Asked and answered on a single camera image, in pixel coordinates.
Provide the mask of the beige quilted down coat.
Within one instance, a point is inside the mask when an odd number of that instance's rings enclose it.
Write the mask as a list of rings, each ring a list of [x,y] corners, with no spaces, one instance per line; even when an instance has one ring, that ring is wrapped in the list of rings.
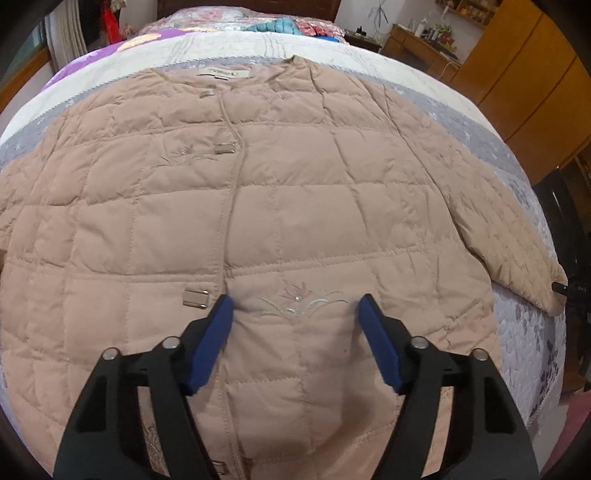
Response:
[[[100,353],[148,350],[221,294],[235,319],[190,406],[233,479],[370,477],[402,400],[363,295],[494,361],[494,284],[564,307],[484,161],[394,89],[304,58],[146,70],[76,102],[2,169],[1,252],[6,390],[47,470]]]

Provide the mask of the coat rack with clothes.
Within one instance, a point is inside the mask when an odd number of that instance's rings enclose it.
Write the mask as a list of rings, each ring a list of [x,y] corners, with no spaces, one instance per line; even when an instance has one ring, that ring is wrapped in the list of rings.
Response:
[[[113,45],[129,39],[134,28],[120,22],[121,12],[126,8],[126,0],[102,0],[98,2],[99,37],[106,45]]]

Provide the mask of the grey floral quilted bedspread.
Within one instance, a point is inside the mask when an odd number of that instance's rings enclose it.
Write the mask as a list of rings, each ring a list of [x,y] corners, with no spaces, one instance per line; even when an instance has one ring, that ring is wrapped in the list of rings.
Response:
[[[508,186],[539,231],[547,248],[554,242],[541,205],[509,146],[484,115],[464,96],[432,77],[378,54],[355,47],[325,58],[308,54],[318,64],[394,88],[438,121],[472,154],[487,162]],[[67,107],[107,84],[140,72],[121,55],[95,57],[77,64],[70,75],[57,74],[8,123],[1,136],[1,164],[30,152],[49,122]],[[550,417],[558,405],[564,370],[566,328],[509,290],[496,286],[495,313],[503,351],[504,378],[529,427]]]

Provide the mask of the black chair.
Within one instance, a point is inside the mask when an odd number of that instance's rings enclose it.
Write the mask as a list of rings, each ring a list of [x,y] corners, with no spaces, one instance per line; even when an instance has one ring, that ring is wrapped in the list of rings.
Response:
[[[577,189],[568,184],[568,172],[556,168],[534,186],[548,221],[559,263],[564,268],[565,285],[590,285],[590,230],[581,221]],[[564,390],[590,390],[590,299],[566,300],[567,357]]]

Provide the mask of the wooden wardrobe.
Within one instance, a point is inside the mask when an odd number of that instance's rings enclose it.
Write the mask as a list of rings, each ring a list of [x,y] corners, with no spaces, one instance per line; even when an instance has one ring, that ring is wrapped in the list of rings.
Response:
[[[530,1],[504,1],[454,77],[537,184],[590,142],[590,76]]]

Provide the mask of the wooden desk with clutter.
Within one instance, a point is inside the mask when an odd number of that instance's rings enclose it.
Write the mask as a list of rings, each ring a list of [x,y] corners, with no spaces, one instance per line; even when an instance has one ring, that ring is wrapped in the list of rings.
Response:
[[[400,25],[394,25],[380,54],[420,70],[450,85],[462,64],[438,43],[433,43]]]

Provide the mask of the teal folded garment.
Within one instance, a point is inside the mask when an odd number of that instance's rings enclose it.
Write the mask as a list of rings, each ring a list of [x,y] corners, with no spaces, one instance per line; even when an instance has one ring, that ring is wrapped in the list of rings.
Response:
[[[290,17],[280,17],[274,19],[273,21],[257,23],[252,26],[246,27],[245,30],[252,32],[270,32],[290,35],[304,35],[304,33],[301,32],[300,27],[297,26],[297,23],[294,21],[294,19],[291,19]]]

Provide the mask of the purple floral blanket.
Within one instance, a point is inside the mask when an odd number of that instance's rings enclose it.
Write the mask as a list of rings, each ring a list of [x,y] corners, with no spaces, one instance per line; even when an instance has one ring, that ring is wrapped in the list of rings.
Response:
[[[162,29],[151,33],[140,34],[131,39],[109,45],[98,50],[89,52],[81,57],[69,62],[66,66],[61,68],[42,88],[43,91],[49,87],[60,82],[64,78],[76,73],[86,66],[95,63],[103,58],[111,56],[125,50],[135,48],[137,46],[147,44],[150,42],[161,41],[169,38],[174,38],[188,33],[193,33],[190,29]]]

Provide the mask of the left window curtain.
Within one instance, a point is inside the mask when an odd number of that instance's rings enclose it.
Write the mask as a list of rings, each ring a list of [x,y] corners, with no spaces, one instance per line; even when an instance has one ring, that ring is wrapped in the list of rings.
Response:
[[[47,47],[55,73],[88,53],[77,0],[63,0],[44,18]]]

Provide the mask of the wall shelf with items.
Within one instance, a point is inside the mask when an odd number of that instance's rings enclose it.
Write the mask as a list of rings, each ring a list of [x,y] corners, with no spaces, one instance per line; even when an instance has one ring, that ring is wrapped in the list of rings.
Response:
[[[502,5],[502,0],[440,0],[436,4],[469,21],[487,26]]]

